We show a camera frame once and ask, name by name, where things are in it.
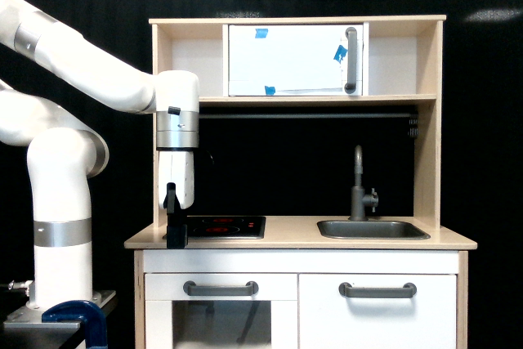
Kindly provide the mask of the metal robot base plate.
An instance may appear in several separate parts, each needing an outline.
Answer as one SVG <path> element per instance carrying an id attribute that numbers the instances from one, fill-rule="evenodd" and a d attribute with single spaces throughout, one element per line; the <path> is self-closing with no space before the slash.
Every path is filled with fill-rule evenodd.
<path id="1" fill-rule="evenodd" d="M 117 306 L 118 299 L 114 290 L 101 290 L 93 294 L 94 302 L 108 316 Z M 5 329 L 79 329 L 79 321 L 42 322 L 43 310 L 37 306 L 24 304 L 7 315 L 3 322 Z"/>

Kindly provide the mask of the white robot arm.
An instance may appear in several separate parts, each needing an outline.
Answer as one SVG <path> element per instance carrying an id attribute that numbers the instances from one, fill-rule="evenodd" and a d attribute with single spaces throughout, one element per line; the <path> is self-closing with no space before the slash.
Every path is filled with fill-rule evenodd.
<path id="1" fill-rule="evenodd" d="M 88 42 L 25 0 L 1 0 L 1 42 L 107 107 L 156 117 L 159 207 L 181 219 L 194 202 L 199 79 L 147 74 Z M 1 86 L 1 140 L 27 149 L 34 220 L 32 307 L 89 300 L 92 203 L 88 181 L 109 160 L 103 138 L 58 104 Z"/>

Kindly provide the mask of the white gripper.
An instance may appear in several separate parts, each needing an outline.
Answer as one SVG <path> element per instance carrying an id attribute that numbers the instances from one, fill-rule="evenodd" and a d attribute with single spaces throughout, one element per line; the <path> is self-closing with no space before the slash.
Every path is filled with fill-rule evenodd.
<path id="1" fill-rule="evenodd" d="M 159 152 L 159 207 L 167 214 L 167 248 L 187 245 L 186 214 L 194 203 L 194 154 L 192 151 Z"/>

